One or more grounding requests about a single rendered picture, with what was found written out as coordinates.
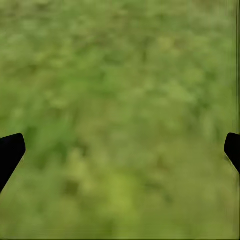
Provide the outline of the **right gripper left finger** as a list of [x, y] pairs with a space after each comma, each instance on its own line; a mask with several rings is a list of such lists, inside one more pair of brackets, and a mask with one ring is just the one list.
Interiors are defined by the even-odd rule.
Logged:
[[0, 138], [0, 193], [26, 152], [21, 133]]

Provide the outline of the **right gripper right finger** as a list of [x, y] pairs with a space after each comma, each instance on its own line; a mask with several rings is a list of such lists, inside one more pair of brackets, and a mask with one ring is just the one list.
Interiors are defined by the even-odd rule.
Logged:
[[240, 173], [240, 135], [235, 133], [228, 133], [224, 151]]

